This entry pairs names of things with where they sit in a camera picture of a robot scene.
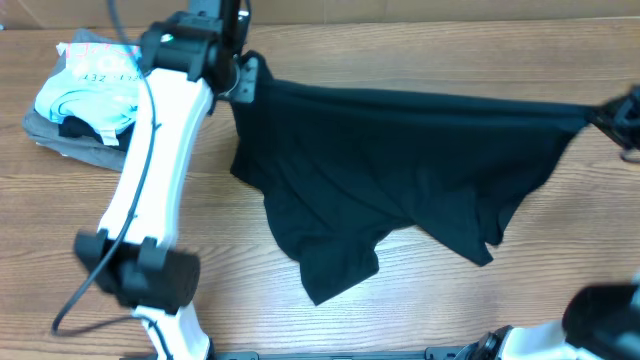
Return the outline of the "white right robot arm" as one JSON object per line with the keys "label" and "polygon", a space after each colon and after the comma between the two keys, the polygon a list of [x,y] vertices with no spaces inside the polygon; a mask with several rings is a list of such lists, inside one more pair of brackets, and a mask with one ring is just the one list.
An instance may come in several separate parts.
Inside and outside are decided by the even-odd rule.
{"label": "white right robot arm", "polygon": [[[623,161],[639,165],[639,85],[599,107],[590,121],[622,148]],[[639,360],[639,273],[630,283],[583,288],[559,321],[505,326],[445,359]]]}

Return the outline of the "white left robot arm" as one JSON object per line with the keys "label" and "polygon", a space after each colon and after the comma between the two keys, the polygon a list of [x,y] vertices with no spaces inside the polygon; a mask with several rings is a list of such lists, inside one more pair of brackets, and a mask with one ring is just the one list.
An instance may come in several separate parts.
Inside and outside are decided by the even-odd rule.
{"label": "white left robot arm", "polygon": [[113,295],[140,321],[155,359],[212,359],[193,298],[199,258],[175,248],[182,190],[203,120],[217,100],[250,103],[257,62],[242,60],[251,20],[237,2],[192,5],[140,38],[139,107],[124,168],[96,233],[74,251],[90,285]]}

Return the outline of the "black t-shirt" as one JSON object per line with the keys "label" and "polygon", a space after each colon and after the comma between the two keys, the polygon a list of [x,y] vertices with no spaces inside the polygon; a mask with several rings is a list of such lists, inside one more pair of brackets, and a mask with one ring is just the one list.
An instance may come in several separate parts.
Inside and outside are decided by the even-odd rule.
{"label": "black t-shirt", "polygon": [[376,246],[417,226],[484,266],[522,201],[586,126],[585,105],[309,86],[257,52],[255,95],[234,103],[231,167],[321,304],[375,275]]}

